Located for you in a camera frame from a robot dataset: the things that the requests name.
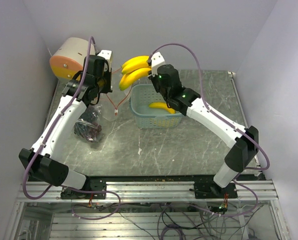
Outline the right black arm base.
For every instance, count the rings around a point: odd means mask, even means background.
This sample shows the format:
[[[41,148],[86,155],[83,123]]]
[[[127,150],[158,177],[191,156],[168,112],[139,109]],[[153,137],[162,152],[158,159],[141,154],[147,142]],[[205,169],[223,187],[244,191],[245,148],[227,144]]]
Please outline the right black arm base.
[[[213,180],[195,182],[189,191],[195,194],[196,199],[236,199],[238,197],[234,183],[229,183],[225,188],[221,188]]]

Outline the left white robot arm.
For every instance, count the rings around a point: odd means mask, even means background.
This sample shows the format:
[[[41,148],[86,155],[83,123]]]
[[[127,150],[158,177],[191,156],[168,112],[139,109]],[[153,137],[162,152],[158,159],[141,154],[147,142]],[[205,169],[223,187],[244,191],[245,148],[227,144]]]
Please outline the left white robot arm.
[[[87,176],[60,163],[62,148],[76,121],[100,94],[111,92],[112,52],[103,50],[85,58],[83,70],[78,71],[62,91],[56,112],[40,138],[30,149],[23,148],[19,159],[34,179],[52,186],[73,188],[80,198],[90,195]]]

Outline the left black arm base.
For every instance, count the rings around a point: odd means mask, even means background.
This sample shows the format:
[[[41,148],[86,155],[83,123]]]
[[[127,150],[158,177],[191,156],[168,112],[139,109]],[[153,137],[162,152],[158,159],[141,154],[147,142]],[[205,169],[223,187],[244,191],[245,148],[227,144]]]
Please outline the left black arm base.
[[[100,178],[91,176],[91,177],[87,177],[86,183],[84,184],[82,190],[84,191],[92,191],[92,192],[100,192],[100,193],[82,193],[79,191],[73,191],[71,189],[62,189],[62,192],[60,194],[60,198],[62,200],[86,200],[89,198],[93,198],[96,200],[103,200],[106,197],[106,183],[101,180]]]

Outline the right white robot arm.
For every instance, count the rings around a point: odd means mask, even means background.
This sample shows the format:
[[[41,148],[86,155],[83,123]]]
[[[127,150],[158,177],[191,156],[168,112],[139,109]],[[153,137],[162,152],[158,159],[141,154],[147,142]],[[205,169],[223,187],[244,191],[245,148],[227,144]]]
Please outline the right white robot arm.
[[[258,153],[257,128],[246,128],[203,102],[197,92],[182,86],[178,71],[170,64],[152,67],[149,79],[168,107],[201,123],[230,148],[213,178],[214,182],[209,185],[210,194],[220,198],[226,193],[227,185],[247,168]]]

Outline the yellow banana bunch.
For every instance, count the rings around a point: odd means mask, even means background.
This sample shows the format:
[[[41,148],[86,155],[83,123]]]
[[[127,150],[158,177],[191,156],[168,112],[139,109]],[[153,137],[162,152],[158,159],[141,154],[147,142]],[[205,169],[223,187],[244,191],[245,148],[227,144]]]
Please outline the yellow banana bunch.
[[[129,88],[134,82],[149,75],[151,66],[148,64],[149,56],[141,55],[131,58],[122,65],[122,78],[119,83],[121,91]]]

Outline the light blue plastic basket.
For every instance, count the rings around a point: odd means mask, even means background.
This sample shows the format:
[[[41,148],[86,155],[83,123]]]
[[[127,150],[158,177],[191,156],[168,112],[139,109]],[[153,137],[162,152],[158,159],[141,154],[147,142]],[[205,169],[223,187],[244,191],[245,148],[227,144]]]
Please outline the light blue plastic basket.
[[[174,128],[180,123],[183,115],[179,112],[169,113],[162,108],[151,108],[149,104],[164,103],[162,96],[150,84],[133,86],[129,108],[135,116],[136,124],[143,129]]]

